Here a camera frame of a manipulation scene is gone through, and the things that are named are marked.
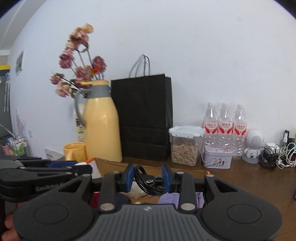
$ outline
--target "yellow thermos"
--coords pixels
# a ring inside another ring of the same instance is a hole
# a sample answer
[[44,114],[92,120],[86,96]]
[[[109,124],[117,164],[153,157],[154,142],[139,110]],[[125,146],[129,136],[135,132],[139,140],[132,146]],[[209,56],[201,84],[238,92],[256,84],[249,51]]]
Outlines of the yellow thermos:
[[[109,161],[122,161],[119,119],[111,98],[109,81],[82,82],[90,89],[78,90],[75,97],[77,118],[84,126],[84,142],[88,158],[99,157]],[[86,94],[83,117],[78,109],[79,94]]]

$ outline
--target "black paper bag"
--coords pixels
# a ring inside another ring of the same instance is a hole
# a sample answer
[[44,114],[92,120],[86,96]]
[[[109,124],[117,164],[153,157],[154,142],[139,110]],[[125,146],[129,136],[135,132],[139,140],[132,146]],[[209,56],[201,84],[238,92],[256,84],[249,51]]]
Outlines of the black paper bag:
[[111,81],[124,156],[165,161],[173,126],[171,79],[164,74]]

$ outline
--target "flower bouquet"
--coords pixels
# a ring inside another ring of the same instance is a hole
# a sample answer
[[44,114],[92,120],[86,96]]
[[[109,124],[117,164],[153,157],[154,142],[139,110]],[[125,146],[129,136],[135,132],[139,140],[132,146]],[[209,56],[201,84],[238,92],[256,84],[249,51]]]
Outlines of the flower bouquet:
[[[66,79],[62,73],[53,73],[50,81],[52,84],[57,85],[56,93],[61,97],[71,95],[75,97],[77,90],[82,88],[89,88],[88,85],[81,85],[80,83],[89,82],[93,80],[104,79],[104,71],[106,70],[106,63],[100,56],[95,56],[91,59],[89,53],[89,36],[93,32],[93,27],[88,23],[82,27],[78,27],[69,35],[66,47],[63,53],[59,56],[59,65],[62,69],[72,69],[75,78]],[[74,53],[77,52],[83,66],[77,66],[75,63]],[[87,53],[90,65],[86,65],[82,58],[82,53]]]

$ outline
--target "container of almonds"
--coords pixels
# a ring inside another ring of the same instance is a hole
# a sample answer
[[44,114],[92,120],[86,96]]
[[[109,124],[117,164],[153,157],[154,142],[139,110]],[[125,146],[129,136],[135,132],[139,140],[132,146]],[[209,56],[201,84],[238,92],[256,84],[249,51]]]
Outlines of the container of almonds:
[[169,129],[172,149],[172,162],[195,166],[199,145],[205,133],[204,128],[199,126],[175,126]]

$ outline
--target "yellow strip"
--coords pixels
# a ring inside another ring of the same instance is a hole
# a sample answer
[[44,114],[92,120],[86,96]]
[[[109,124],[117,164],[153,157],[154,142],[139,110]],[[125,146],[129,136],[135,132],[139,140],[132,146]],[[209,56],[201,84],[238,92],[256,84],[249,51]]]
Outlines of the yellow strip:
[[0,65],[0,70],[9,69],[10,65]]

